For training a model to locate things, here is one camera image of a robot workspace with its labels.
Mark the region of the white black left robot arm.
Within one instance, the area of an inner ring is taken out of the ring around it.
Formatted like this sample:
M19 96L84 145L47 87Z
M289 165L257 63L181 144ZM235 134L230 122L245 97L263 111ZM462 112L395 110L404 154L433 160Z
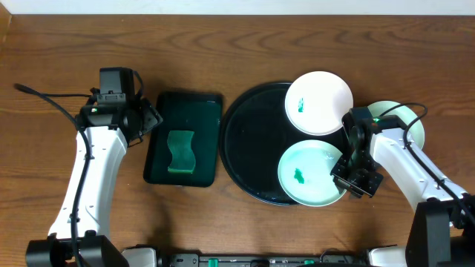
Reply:
M161 123L139 95L97 94L72 118L76 158L68 189L47 238L32 240L28 266L158 266L157 250L135 246L119 251L109 240L117 174L130 142Z

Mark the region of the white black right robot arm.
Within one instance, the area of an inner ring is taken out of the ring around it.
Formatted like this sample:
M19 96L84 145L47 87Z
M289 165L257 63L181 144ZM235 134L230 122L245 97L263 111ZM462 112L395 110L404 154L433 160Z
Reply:
M356 197L373 196L390 175L415 214L406 246L373 248L372 266L473 266L474 196L448 179L412 143L398 119L345 122L350 151L332 170L335 184Z

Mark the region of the green sponge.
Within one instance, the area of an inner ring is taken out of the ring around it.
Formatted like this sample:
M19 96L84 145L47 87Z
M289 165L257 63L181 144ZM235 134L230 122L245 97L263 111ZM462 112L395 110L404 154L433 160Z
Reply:
M172 174L192 174L196 166L196 158L191 144L194 131L170 131L167 146L171 153L168 172Z

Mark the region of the mint green plate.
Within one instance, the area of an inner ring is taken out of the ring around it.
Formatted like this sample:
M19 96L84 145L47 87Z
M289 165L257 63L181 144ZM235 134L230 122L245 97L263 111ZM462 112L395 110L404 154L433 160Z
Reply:
M330 143L304 140L290 146L278 163L278 180L284 192L299 204L323 207L339 201L347 191L330 174L342 152Z
M380 116L390 108L399 105L399 102L394 101L379 101L368 105L368 109L372 116ZM397 115L406 125L409 125L416 117L416 113L408 106L401 106L395 110L390 111L387 115ZM416 122L409 130L415 143L420 149L423 149L425 143L425 129L421 121Z

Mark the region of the mint green plate front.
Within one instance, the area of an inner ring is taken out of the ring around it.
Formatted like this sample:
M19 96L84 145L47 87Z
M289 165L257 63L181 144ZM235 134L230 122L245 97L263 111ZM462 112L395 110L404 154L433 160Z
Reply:
M323 207L339 201L347 191L330 174L342 152L330 143L304 140L290 146L278 163L278 180L284 192L299 204Z

